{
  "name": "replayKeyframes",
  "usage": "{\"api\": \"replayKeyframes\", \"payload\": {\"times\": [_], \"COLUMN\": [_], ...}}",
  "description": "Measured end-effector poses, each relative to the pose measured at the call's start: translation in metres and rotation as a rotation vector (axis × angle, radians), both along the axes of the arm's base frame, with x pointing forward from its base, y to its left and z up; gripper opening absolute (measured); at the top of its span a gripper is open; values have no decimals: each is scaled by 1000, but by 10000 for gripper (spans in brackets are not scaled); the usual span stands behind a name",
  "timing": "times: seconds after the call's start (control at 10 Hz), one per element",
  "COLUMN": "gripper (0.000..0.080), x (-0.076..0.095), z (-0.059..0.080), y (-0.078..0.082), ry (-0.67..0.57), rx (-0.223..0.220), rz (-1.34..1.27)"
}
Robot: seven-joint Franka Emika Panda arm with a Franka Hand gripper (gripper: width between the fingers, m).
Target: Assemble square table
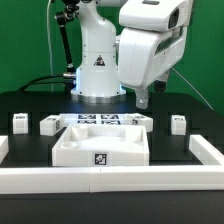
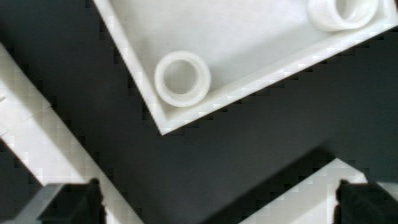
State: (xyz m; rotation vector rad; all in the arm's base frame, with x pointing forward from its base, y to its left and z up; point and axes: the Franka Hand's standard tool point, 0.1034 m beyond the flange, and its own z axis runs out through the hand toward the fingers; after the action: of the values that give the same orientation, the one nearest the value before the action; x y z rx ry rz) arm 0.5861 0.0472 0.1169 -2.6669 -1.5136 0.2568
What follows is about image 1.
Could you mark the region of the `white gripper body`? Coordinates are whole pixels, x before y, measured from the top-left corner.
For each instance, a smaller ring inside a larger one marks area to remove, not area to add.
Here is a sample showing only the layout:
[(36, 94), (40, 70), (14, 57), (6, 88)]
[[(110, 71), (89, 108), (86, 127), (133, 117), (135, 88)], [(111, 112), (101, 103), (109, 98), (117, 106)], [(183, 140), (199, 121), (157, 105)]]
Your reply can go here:
[(184, 54), (184, 33), (125, 28), (120, 36), (118, 79), (125, 87), (144, 90)]

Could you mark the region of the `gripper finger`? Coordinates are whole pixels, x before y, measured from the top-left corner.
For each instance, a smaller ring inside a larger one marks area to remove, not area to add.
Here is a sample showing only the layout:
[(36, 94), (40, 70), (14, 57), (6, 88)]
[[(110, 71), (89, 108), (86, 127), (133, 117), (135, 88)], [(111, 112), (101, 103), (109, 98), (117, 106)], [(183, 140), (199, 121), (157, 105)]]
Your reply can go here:
[(140, 109), (146, 109), (148, 107), (149, 95), (148, 90), (136, 90), (136, 107)]
[(154, 82), (154, 91), (158, 93), (162, 93), (166, 90), (167, 81), (169, 76), (163, 75), (160, 76), (155, 82)]

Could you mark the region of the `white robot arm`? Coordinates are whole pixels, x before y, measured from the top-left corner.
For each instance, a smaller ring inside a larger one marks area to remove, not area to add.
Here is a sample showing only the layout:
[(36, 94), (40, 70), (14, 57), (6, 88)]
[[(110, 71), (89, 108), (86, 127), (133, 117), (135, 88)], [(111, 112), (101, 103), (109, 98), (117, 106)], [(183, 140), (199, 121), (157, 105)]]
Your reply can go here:
[(148, 107), (148, 87), (164, 87), (183, 56), (194, 0), (63, 0), (65, 18), (78, 18), (82, 63), (75, 100), (111, 103), (130, 88), (136, 106)]

